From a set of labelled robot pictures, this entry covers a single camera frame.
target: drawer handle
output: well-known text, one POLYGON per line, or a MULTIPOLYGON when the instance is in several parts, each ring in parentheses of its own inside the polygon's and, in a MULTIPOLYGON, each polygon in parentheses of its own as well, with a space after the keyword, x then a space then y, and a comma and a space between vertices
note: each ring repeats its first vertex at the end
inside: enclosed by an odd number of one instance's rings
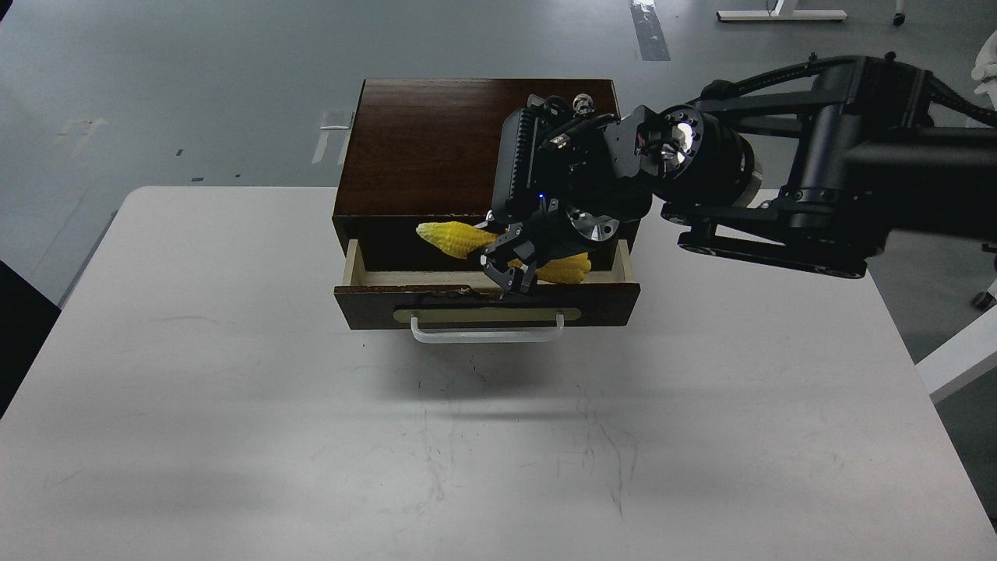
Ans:
POLYGON ((444 343, 444 342, 548 342, 558 339, 564 333, 564 314, 557 313, 556 327, 542 327, 538 329, 496 329, 491 331, 474 330, 433 330, 426 331, 419 329, 419 317, 412 314, 409 325, 412 327, 412 336, 418 342, 444 343))

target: scratch mark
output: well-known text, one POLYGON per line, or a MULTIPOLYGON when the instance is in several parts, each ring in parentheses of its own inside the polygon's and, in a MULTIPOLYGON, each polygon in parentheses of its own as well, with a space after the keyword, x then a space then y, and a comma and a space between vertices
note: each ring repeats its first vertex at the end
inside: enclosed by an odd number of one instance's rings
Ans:
POLYGON ((429 409, 426 407, 426 402, 423 401, 423 393, 422 393, 422 391, 419 392, 419 401, 420 401, 420 403, 423 404, 423 428, 422 428, 422 430, 419 431, 419 433, 422 436, 423 447, 426 450, 426 467, 428 468, 428 470, 430 472, 430 478, 432 479, 432 481, 430 483, 430 487, 428 489, 428 494, 426 496, 426 500, 424 500, 424 501, 422 501, 422 502, 420 502, 419 504, 416 505, 416 512, 419 512, 421 514, 421 513, 423 513, 425 511, 427 505, 429 505, 429 503, 430 503, 430 501, 432 499, 435 498, 438 501, 442 501, 444 499, 444 493, 443 493, 443 478, 441 477, 441 474, 440 474, 440 466, 437 464, 436 460, 433 459, 433 448, 434 448, 434 446, 433 446, 432 442, 430 442, 430 434, 429 434, 429 432, 430 432, 430 421, 429 421, 430 412, 429 412, 429 409))
POLYGON ((63 483, 65 483, 65 482, 69 481, 70 479, 76 477, 77 475, 83 473, 84 470, 86 470, 86 469, 87 468, 85 468, 85 467, 81 467, 80 469, 78 469, 78 470, 74 471, 73 473, 71 473, 68 477, 63 477, 62 479, 60 479, 59 481, 57 481, 55 485, 52 485, 49 488, 50 489, 55 489, 59 485, 62 485, 63 483))
POLYGON ((602 430, 602 436, 606 438, 609 445, 613 447, 613 451, 616 452, 616 491, 610 492, 613 497, 613 502, 616 503, 616 508, 620 513, 620 520, 623 519, 623 455, 620 453, 619 446, 616 445, 616 441, 609 437, 609 433, 606 432, 606 427, 599 422, 598 413, 595 414, 595 422, 599 425, 602 430))
POLYGON ((205 317, 204 315, 170 315, 168 317, 153 317, 150 321, 177 321, 179 319, 202 319, 204 321, 210 321, 215 325, 221 325, 218 321, 211 319, 210 317, 205 317))

